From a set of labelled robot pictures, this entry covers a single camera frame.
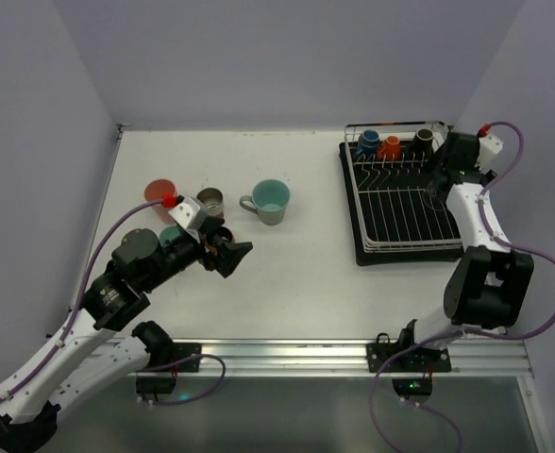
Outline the steel cup with cork base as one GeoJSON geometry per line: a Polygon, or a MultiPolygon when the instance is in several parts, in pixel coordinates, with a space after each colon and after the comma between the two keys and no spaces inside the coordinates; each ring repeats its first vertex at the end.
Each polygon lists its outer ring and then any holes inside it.
{"type": "Polygon", "coordinates": [[[209,216],[218,218],[225,216],[224,196],[219,189],[205,188],[197,194],[196,198],[206,207],[209,216]]]}

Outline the black cup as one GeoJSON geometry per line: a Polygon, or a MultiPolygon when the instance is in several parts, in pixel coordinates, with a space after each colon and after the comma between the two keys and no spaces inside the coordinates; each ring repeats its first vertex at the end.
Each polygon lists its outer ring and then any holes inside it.
{"type": "Polygon", "coordinates": [[[427,156],[432,152],[433,138],[434,134],[431,129],[425,127],[418,129],[410,143],[410,151],[427,156]]]}

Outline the pale green mug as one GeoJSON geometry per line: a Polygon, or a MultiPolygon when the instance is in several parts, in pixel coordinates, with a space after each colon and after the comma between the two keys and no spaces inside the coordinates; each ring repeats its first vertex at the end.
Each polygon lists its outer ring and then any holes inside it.
{"type": "Polygon", "coordinates": [[[239,206],[267,226],[280,224],[291,200],[289,187],[278,179],[265,179],[255,185],[250,195],[239,199],[239,206]]]}
{"type": "Polygon", "coordinates": [[[159,235],[159,242],[162,247],[171,245],[182,237],[180,226],[168,226],[159,235]]]}

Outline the orange cup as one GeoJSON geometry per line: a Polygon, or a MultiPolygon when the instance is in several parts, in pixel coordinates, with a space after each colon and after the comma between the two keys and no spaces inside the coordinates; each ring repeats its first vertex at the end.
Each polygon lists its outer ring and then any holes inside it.
{"type": "Polygon", "coordinates": [[[397,136],[388,136],[378,149],[379,159],[387,161],[398,160],[402,155],[402,144],[397,136]]]}

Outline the blue cup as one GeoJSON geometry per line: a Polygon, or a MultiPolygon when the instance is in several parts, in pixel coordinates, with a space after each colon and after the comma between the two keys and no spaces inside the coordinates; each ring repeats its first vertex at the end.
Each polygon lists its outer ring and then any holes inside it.
{"type": "Polygon", "coordinates": [[[380,137],[376,130],[366,129],[362,132],[357,141],[354,156],[372,156],[380,147],[380,137]]]}

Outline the pink plastic cup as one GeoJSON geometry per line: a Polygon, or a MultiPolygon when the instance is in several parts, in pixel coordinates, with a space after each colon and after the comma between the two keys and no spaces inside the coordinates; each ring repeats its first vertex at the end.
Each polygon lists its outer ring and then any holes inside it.
{"type": "Polygon", "coordinates": [[[160,200],[161,203],[155,205],[153,211],[163,223],[173,223],[173,217],[169,214],[177,203],[177,187],[173,181],[164,178],[153,180],[146,186],[143,196],[147,202],[160,200]]]}

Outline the clear glass cup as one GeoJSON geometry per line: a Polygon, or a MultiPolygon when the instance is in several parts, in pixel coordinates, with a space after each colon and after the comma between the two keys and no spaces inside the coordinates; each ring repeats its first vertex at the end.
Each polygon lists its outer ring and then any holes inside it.
{"type": "Polygon", "coordinates": [[[446,204],[439,195],[439,188],[434,182],[430,182],[425,190],[425,204],[437,212],[447,211],[446,204]]]}

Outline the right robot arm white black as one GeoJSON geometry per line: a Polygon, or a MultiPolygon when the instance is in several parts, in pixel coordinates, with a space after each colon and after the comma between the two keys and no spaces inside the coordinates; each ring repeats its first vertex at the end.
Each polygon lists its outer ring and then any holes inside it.
{"type": "Polygon", "coordinates": [[[496,174],[487,165],[501,150],[501,141],[492,135],[450,132],[430,158],[427,192],[452,214],[463,253],[446,284],[443,306],[402,328],[399,347],[444,350],[456,332],[494,331],[516,323],[534,261],[508,245],[491,204],[488,184],[496,174]]]}

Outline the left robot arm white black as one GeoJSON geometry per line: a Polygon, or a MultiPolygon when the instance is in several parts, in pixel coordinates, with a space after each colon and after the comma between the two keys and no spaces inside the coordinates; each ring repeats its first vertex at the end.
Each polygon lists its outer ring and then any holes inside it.
{"type": "Polygon", "coordinates": [[[26,365],[0,383],[0,448],[35,452],[78,402],[126,374],[168,364],[173,341],[154,321],[139,323],[111,352],[95,360],[90,355],[144,311],[149,294],[170,278],[194,263],[229,277],[252,248],[219,232],[201,241],[183,234],[170,243],[161,243],[147,228],[128,232],[80,307],[26,365]]]}

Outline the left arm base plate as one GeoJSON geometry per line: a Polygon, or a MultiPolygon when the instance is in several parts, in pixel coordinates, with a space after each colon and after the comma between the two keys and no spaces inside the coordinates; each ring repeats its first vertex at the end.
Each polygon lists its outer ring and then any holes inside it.
{"type": "Polygon", "coordinates": [[[201,359],[202,344],[177,342],[156,347],[151,353],[145,372],[197,373],[201,359]]]}

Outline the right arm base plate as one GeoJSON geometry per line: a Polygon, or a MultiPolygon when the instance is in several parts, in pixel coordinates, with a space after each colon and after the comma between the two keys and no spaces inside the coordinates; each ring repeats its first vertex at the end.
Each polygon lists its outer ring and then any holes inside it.
{"type": "MultiPolygon", "coordinates": [[[[400,337],[392,341],[386,333],[380,333],[377,338],[365,346],[368,371],[376,373],[393,355],[404,351],[412,345],[409,339],[400,337]]],[[[452,371],[448,350],[439,351],[426,347],[419,347],[395,358],[385,368],[387,373],[448,373],[452,371]]]]}

